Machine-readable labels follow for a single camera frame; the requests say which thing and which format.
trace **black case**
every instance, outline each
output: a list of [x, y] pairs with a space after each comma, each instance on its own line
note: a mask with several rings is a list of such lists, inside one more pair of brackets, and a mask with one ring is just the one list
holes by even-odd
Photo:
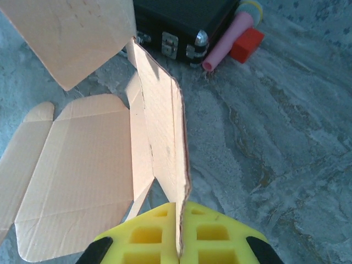
[[138, 41], [192, 67], [234, 18], [239, 0], [133, 0]]

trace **floor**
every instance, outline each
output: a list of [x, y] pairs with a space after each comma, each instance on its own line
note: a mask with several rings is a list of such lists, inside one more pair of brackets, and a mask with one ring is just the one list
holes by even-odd
[[[352, 1], [262, 3], [266, 38], [246, 64], [207, 76], [153, 53], [183, 89], [191, 200], [263, 232], [285, 263], [352, 263]], [[30, 108], [121, 95], [126, 71], [115, 56], [63, 92], [0, 14], [0, 155]], [[165, 200], [155, 185], [144, 210]], [[0, 263], [26, 263], [14, 228]]]

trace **red foam cube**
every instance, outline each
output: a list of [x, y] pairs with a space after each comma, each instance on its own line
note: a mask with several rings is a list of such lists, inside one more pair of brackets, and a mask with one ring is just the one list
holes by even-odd
[[256, 51], [264, 39], [264, 34], [254, 28], [247, 29], [233, 43], [230, 56], [240, 63], [245, 63], [247, 59]]

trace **cardboard flap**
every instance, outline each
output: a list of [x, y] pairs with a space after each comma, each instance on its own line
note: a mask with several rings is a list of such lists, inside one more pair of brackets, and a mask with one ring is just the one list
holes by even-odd
[[137, 198], [140, 199], [146, 189], [150, 188], [150, 184], [154, 180], [151, 146], [138, 73], [132, 76], [126, 88], [126, 94], [130, 103], [133, 192], [136, 201]]
[[0, 9], [65, 90], [136, 35], [132, 0], [0, 0]]
[[0, 159], [0, 244], [22, 202], [52, 125], [54, 105], [33, 108], [17, 128]]
[[177, 82], [142, 47], [130, 42], [128, 50], [141, 81], [153, 174], [168, 200], [176, 202], [180, 255], [183, 207], [191, 190], [182, 93]]
[[68, 104], [51, 130], [15, 219], [20, 256], [83, 251], [133, 200], [129, 110], [114, 95]]

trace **pink tube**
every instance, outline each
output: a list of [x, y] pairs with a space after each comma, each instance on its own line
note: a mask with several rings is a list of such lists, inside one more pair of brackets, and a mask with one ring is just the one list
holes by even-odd
[[232, 21], [228, 30], [224, 33], [214, 49], [203, 61], [203, 68], [212, 72], [223, 58], [230, 52], [233, 43], [249, 28], [253, 27], [254, 21], [247, 12], [240, 12]]

